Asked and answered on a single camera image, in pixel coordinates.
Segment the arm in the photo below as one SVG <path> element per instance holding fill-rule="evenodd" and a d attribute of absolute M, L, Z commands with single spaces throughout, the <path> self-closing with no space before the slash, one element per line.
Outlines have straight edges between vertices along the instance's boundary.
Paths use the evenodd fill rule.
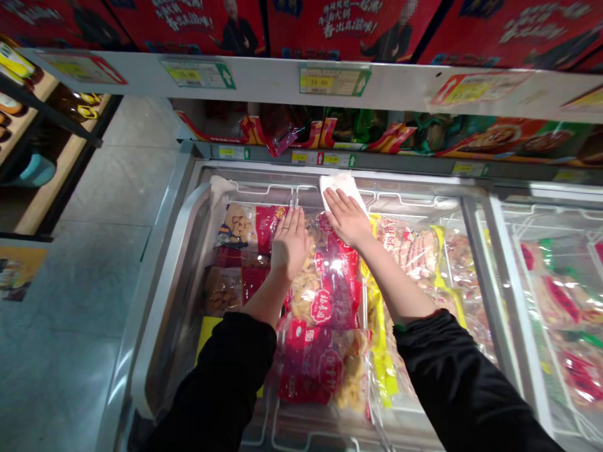
<path fill-rule="evenodd" d="M 226 313 L 216 325 L 144 452 L 239 449 L 272 366 L 283 301 L 309 252 L 303 210 L 290 209 L 274 236 L 268 278 L 241 313 Z"/>
<path fill-rule="evenodd" d="M 325 199 L 335 232 L 359 251 L 383 294 L 398 352 L 446 450 L 561 451 L 469 333 L 398 269 L 356 201 L 330 189 Z"/>

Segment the wooden shelf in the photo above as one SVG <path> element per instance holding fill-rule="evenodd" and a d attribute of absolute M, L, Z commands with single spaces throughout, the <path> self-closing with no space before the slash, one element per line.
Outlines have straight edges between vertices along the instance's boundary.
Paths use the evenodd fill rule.
<path fill-rule="evenodd" d="M 96 107 L 99 113 L 99 119 L 111 98 L 110 95 L 106 94 L 102 98 L 102 102 Z M 89 120 L 82 124 L 82 126 L 92 132 L 94 126 L 97 124 L 98 119 Z M 34 198 L 32 199 L 29 207 L 21 217 L 19 224 L 17 224 L 14 232 L 16 234 L 23 235 L 34 235 L 42 220 L 46 216 L 48 209 L 54 202 L 58 195 L 61 187 L 65 183 L 69 172 L 71 172 L 77 158 L 82 152 L 86 145 L 86 139 L 71 135 L 67 141 L 65 147 L 61 151 L 61 155 L 57 159 L 57 172 L 53 178 L 46 185 L 41 186 Z"/>
<path fill-rule="evenodd" d="M 44 102 L 50 97 L 52 92 L 58 86 L 59 81 L 55 79 L 48 72 L 44 72 L 44 77 L 40 82 L 33 87 L 33 93 L 36 97 Z M 27 113 L 21 117 L 15 117 L 7 115 L 11 119 L 11 124 L 8 126 L 8 130 L 11 132 L 11 137 L 4 143 L 0 143 L 0 165 L 4 163 L 4 160 L 11 153 L 14 145 L 19 142 L 21 136 L 25 133 L 27 128 L 30 126 L 33 119 L 38 114 L 38 111 L 33 108 L 29 108 Z"/>

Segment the red advertisement poster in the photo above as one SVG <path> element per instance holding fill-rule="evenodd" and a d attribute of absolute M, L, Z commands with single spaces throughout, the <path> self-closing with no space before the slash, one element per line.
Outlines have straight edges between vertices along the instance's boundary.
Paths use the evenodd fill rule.
<path fill-rule="evenodd" d="M 276 58 L 410 60 L 440 0 L 268 0 Z"/>
<path fill-rule="evenodd" d="M 109 0 L 141 51 L 253 57 L 266 53 L 259 1 Z"/>
<path fill-rule="evenodd" d="M 0 0 L 0 11 L 2 32 L 24 47 L 135 50 L 101 0 Z"/>
<path fill-rule="evenodd" d="M 601 44 L 600 0 L 456 0 L 419 63 L 567 70 Z"/>

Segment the black sleeve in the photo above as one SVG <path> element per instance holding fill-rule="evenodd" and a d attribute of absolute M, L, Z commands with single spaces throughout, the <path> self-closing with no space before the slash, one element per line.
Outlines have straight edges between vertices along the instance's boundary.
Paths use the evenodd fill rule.
<path fill-rule="evenodd" d="M 275 350 L 272 326 L 247 314 L 224 315 L 142 450 L 239 450 Z"/>
<path fill-rule="evenodd" d="M 448 452 L 563 451 L 447 310 L 394 327 L 398 352 Z"/>

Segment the shelf label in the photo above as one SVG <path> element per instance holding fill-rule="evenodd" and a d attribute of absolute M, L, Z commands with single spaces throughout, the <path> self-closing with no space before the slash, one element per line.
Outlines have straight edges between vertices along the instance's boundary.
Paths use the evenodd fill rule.
<path fill-rule="evenodd" d="M 442 85 L 431 105 L 471 104 L 495 102 L 513 91 L 533 72 L 488 72 L 456 74 Z"/>
<path fill-rule="evenodd" d="M 231 71 L 224 63 L 162 60 L 161 64 L 181 88 L 236 89 Z"/>
<path fill-rule="evenodd" d="M 578 169 L 567 169 L 561 168 L 557 171 L 553 182 L 560 183 L 582 183 L 586 180 L 586 171 L 580 171 Z"/>
<path fill-rule="evenodd" d="M 452 168 L 453 176 L 463 177 L 481 177 L 485 176 L 488 172 L 488 165 L 481 162 L 463 162 L 458 161 Z"/>
<path fill-rule="evenodd" d="M 60 73 L 81 83 L 127 85 L 128 82 L 104 58 L 91 53 L 65 53 L 39 50 L 38 56 Z"/>
<path fill-rule="evenodd" d="M 301 67 L 300 93 L 360 97 L 370 78 L 370 69 Z"/>
<path fill-rule="evenodd" d="M 339 166 L 354 168 L 356 166 L 355 154 L 337 154 L 318 151 L 292 151 L 291 163 L 318 166 Z"/>
<path fill-rule="evenodd" d="M 249 160 L 249 148 L 244 146 L 219 146 L 218 155 L 221 159 Z"/>

